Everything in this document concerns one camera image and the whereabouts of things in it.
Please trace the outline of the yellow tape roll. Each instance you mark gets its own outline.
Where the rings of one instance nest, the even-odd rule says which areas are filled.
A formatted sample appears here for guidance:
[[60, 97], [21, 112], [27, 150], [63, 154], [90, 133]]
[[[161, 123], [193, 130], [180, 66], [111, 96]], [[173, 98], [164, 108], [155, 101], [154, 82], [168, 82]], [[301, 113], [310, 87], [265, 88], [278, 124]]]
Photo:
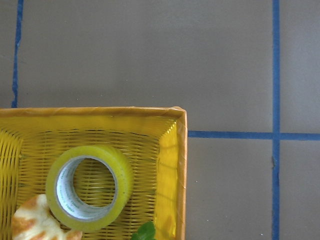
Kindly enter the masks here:
[[[110, 204], [93, 206], [76, 194], [75, 171], [85, 159], [102, 163], [111, 173], [115, 192]], [[88, 233], [117, 219], [132, 195], [133, 185], [133, 169], [122, 152], [109, 145], [83, 145], [66, 150], [53, 162], [46, 178], [45, 195], [58, 221], [70, 229]]]

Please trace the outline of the yellow woven plastic basket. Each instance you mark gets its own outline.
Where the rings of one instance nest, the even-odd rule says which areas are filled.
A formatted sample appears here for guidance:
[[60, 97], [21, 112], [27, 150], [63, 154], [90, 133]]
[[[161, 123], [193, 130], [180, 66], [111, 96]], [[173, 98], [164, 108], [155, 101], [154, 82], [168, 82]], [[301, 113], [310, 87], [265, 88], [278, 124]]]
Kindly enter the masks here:
[[85, 240], [128, 240], [145, 222], [157, 240], [186, 237], [187, 114], [180, 107], [3, 108], [0, 111], [0, 237], [16, 209], [45, 191], [53, 161], [82, 145], [111, 145], [129, 159], [134, 189], [109, 226]]

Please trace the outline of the toy carrot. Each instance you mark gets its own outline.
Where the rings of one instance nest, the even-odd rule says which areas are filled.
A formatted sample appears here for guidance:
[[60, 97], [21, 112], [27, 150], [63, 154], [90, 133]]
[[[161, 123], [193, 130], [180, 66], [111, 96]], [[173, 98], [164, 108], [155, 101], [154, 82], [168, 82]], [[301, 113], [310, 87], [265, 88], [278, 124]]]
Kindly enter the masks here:
[[132, 234], [131, 240], [155, 240], [156, 228], [152, 221], [142, 224], [138, 230]]

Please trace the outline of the toy croissant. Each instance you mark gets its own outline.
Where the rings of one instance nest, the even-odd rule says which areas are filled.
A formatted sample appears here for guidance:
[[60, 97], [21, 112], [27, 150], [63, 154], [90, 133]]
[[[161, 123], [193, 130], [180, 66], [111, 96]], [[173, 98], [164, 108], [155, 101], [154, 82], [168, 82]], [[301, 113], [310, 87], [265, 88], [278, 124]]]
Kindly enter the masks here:
[[80, 240], [83, 232], [64, 231], [51, 215], [45, 194], [38, 194], [24, 202], [11, 219], [13, 240]]

